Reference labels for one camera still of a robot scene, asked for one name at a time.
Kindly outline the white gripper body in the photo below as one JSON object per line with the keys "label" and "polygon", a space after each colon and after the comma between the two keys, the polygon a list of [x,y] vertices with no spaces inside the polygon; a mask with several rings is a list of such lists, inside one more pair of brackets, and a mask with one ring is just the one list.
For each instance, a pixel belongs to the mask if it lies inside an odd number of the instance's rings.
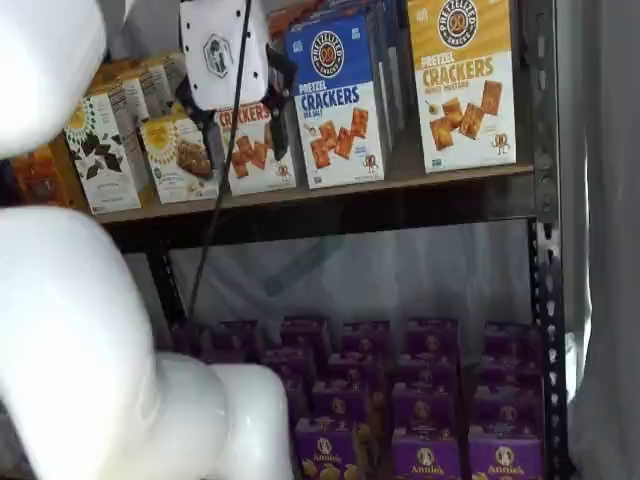
{"label": "white gripper body", "polygon": [[267,91],[269,42],[266,14],[259,1],[184,1],[180,34],[195,104],[225,109],[255,103]]}

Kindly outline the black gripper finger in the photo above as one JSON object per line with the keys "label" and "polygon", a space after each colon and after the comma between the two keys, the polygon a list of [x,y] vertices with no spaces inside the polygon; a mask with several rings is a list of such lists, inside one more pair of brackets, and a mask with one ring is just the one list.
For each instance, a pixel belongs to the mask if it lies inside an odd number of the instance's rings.
{"label": "black gripper finger", "polygon": [[280,87],[271,80],[268,81],[266,93],[262,98],[263,105],[271,115],[269,129],[274,157],[277,161],[280,161],[289,147],[284,110],[292,97],[298,67],[284,53],[279,52],[269,44],[266,45],[265,51],[268,69],[274,70],[282,77],[282,85]]}
{"label": "black gripper finger", "polygon": [[219,145],[219,128],[215,122],[215,110],[201,109],[195,102],[192,86],[187,74],[175,90],[176,98],[182,105],[186,115],[196,124],[202,133],[206,153],[211,160],[212,168],[220,170],[223,158]]}

